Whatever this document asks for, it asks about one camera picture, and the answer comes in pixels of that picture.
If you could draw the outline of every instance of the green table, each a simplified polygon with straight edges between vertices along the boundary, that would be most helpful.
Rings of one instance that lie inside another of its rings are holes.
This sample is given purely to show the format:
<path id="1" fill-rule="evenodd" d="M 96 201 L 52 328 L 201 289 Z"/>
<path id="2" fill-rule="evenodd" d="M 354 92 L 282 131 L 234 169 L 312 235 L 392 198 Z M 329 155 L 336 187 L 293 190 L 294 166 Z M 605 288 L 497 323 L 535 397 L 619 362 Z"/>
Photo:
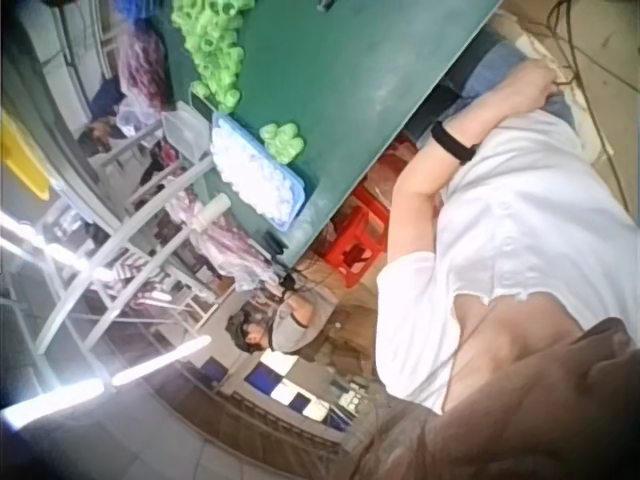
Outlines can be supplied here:
<path id="1" fill-rule="evenodd" d="M 234 118 L 252 133 L 270 122 L 299 125 L 307 147 L 291 168 L 306 183 L 307 202 L 280 234 L 215 173 L 199 195 L 229 194 L 252 238 L 276 233 L 287 245 L 282 261 L 295 264 L 499 3 L 337 0 L 322 14 L 315 0 L 257 0 L 240 34 Z M 169 8 L 158 23 L 174 96 L 188 103 L 197 74 Z"/>

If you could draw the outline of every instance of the black wristband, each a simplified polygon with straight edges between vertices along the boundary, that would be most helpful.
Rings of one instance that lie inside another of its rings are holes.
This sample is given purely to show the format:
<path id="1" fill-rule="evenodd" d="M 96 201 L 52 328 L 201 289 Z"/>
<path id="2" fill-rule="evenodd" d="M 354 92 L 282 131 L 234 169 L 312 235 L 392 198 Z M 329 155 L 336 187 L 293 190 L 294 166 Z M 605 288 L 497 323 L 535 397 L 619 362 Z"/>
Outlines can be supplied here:
<path id="1" fill-rule="evenodd" d="M 447 132 L 442 122 L 436 122 L 431 129 L 431 137 L 447 152 L 458 159 L 460 165 L 473 160 L 478 150 L 477 145 L 465 147 L 453 135 Z"/>

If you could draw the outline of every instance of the white t-shirt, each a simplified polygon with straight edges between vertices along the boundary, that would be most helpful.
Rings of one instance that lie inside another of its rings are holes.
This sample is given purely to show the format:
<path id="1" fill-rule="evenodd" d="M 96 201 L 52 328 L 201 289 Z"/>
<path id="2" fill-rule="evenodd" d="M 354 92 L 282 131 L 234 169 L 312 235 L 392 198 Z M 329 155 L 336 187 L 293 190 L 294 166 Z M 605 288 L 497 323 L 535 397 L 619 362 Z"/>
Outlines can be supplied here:
<path id="1" fill-rule="evenodd" d="M 282 304 L 276 312 L 269 337 L 272 350 L 291 353 L 307 345 L 318 336 L 327 324 L 336 305 L 336 299 L 333 295 L 322 287 L 299 295 L 313 305 L 313 314 L 309 325 L 300 324 L 292 315 L 289 305 Z"/>
<path id="2" fill-rule="evenodd" d="M 637 341 L 639 230 L 565 122 L 542 111 L 506 120 L 443 198 L 437 254 L 406 255 L 378 277 L 376 362 L 390 394 L 442 413 L 458 294 L 488 304 L 550 293 L 585 330 L 619 317 Z"/>

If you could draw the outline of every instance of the white container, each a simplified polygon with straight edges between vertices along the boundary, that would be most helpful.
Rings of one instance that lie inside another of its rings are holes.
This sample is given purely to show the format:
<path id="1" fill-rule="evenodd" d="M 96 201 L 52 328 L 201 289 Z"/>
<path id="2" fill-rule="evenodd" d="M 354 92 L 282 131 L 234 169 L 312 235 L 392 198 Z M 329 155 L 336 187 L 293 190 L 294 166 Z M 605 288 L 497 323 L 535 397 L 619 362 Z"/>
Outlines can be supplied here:
<path id="1" fill-rule="evenodd" d="M 175 112 L 162 114 L 162 127 L 169 143 L 193 163 L 209 150 L 209 121 L 184 102 L 178 102 Z"/>

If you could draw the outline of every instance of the red stool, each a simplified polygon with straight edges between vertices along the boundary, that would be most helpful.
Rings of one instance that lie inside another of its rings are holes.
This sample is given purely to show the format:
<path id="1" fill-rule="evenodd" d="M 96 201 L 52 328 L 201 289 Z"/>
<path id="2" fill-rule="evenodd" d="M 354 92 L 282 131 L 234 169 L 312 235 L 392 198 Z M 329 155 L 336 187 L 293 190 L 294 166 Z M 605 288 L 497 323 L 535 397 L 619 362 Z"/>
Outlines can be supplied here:
<path id="1" fill-rule="evenodd" d="M 356 206 L 346 220 L 336 225 L 336 240 L 324 255 L 325 261 L 345 278 L 347 288 L 355 287 L 369 268 L 387 250 L 389 212 L 359 184 L 352 195 L 361 205 Z M 369 233 L 374 217 L 383 229 L 377 237 Z"/>

